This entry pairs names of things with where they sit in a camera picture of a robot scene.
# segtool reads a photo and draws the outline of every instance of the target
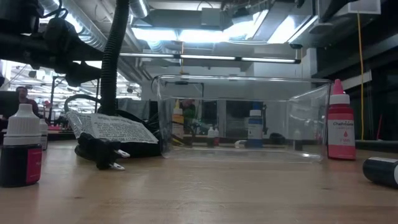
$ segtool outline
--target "bottle label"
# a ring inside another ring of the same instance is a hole
[[[40,137],[40,144],[42,145],[42,149],[47,149],[47,136]]]
[[[176,137],[184,138],[184,117],[179,114],[173,114],[172,134]]]
[[[355,130],[353,114],[329,114],[329,156],[355,159]]]
[[[27,151],[26,183],[34,183],[40,180],[42,171],[42,149],[29,149]]]
[[[248,124],[248,139],[262,139],[261,124]]]

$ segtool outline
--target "clear plastic container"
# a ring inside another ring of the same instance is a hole
[[[329,80],[317,79],[158,76],[152,91],[158,97],[162,154],[217,161],[320,161],[326,155],[330,87]],[[182,139],[173,134],[176,107],[183,111]],[[262,111],[262,124],[249,124],[254,107]],[[217,137],[208,133],[210,127],[217,128]],[[249,143],[259,130],[262,147],[253,147]]]

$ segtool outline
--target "wooden table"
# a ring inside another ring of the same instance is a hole
[[[121,161],[99,171],[75,141],[51,142],[39,184],[0,189],[0,223],[397,223],[398,190],[356,162]]]

